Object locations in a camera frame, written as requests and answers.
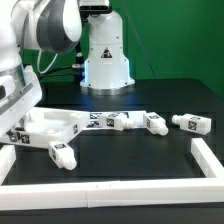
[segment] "black tabletop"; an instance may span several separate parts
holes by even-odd
[[[110,180],[202,178],[190,153],[192,138],[203,138],[224,161],[224,101],[203,83],[192,79],[142,80],[132,92],[93,96],[74,83],[42,84],[40,107],[102,111],[156,112],[167,121],[167,136],[146,129],[83,131],[69,145],[78,166],[58,169],[47,150],[16,147],[17,160],[3,185],[72,183]],[[191,113],[212,119],[203,136],[179,129],[172,116]],[[151,205],[0,212],[0,223],[223,223],[224,203]]]

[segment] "white border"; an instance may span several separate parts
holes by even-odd
[[[0,210],[224,202],[220,162],[201,138],[191,149],[208,178],[1,186]]]

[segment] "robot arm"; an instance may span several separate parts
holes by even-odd
[[[15,5],[12,23],[24,48],[65,54],[82,33],[77,0],[22,0]]]
[[[42,97],[32,67],[22,67],[17,44],[66,53],[79,41],[82,24],[76,0],[1,0],[0,15],[1,137]]]

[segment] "green backdrop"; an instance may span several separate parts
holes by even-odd
[[[224,98],[224,1],[223,0],[111,0],[124,22],[125,55],[130,60],[131,76],[153,79],[150,57],[159,79],[199,79]],[[136,38],[132,27],[140,37]],[[88,26],[81,38],[84,57],[88,55]],[[37,52],[25,51],[24,62],[36,69]],[[44,68],[53,55],[44,54]],[[54,67],[75,62],[75,51],[59,56]],[[72,81],[71,77],[45,81]]]

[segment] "white block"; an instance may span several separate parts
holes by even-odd
[[[206,177],[224,178],[224,168],[202,138],[194,138],[191,153]]]
[[[16,152],[13,145],[7,145],[0,149],[0,185],[5,180],[15,161]]]

